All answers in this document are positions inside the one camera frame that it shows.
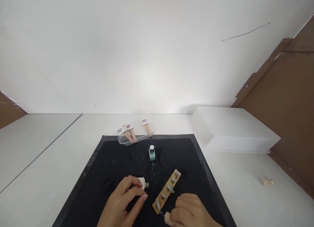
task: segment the black mat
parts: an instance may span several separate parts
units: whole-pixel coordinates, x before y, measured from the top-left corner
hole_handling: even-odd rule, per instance
[[[150,145],[155,161],[149,160]],[[215,221],[236,226],[194,135],[154,135],[130,146],[119,144],[117,136],[103,136],[53,227],[96,227],[110,194],[128,175],[149,182],[148,199],[133,226],[166,226],[152,204],[174,169],[182,176],[164,212],[171,212],[182,193],[195,193]]]

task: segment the hand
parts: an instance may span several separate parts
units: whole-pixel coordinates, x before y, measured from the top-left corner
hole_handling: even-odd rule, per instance
[[[165,223],[171,227],[218,227],[203,203],[195,194],[182,194],[177,198],[176,206],[165,214]]]
[[[110,195],[97,227],[131,227],[148,197],[141,187],[142,184],[138,178],[124,177]],[[140,196],[140,198],[128,213],[125,209],[135,196]]]

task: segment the transparent plastic container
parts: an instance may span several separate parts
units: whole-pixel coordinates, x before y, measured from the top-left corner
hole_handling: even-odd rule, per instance
[[[153,127],[152,123],[149,123],[149,129],[150,129],[150,134],[147,134],[147,130],[145,128],[145,126],[143,125],[141,120],[137,120],[137,121],[132,121],[131,125],[133,127],[133,132],[136,136],[137,142],[140,142],[144,139],[148,139],[149,137],[153,136],[153,134],[155,133],[155,127]],[[125,137],[123,134],[119,135],[118,134],[118,141],[119,144],[123,144],[126,146],[132,145],[132,144],[136,144],[135,140],[131,140],[129,141],[127,139],[127,137]]]

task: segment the wall crack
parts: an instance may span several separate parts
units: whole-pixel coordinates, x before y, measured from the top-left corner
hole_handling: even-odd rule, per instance
[[[264,27],[264,26],[269,25],[270,23],[271,23],[271,22],[269,22],[269,23],[267,23],[267,24],[265,24],[265,25],[262,25],[262,26],[260,26],[260,27],[257,27],[257,28],[255,28],[254,30],[251,30],[250,32],[247,32],[247,33],[245,33],[245,34],[241,34],[241,35],[237,35],[237,36],[234,36],[234,37],[230,37],[230,38],[228,38],[228,39],[223,39],[223,40],[221,40],[221,41],[222,41],[222,42],[225,42],[226,40],[230,40],[230,39],[234,39],[234,38],[237,38],[237,37],[240,37],[240,36],[243,36],[243,35],[247,35],[247,34],[253,32],[253,31],[256,31],[256,30],[259,29],[259,28],[262,28],[262,27]]]

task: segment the nail tip display stick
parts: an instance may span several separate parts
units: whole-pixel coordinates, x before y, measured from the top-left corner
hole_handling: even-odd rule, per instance
[[[126,129],[123,126],[119,127],[117,131],[119,135],[123,134],[125,137],[127,137],[129,141],[131,141],[131,143],[134,143],[133,139],[131,138],[131,136],[129,135],[129,133],[126,131]]]
[[[149,136],[151,137],[152,135],[150,134],[150,129],[149,129],[149,125],[148,125],[148,120],[147,119],[142,119],[142,123],[145,126],[147,133],[149,134]]]
[[[131,124],[127,124],[125,127],[127,128],[127,131],[130,132],[134,142],[137,142],[136,136],[133,131],[133,126]]]

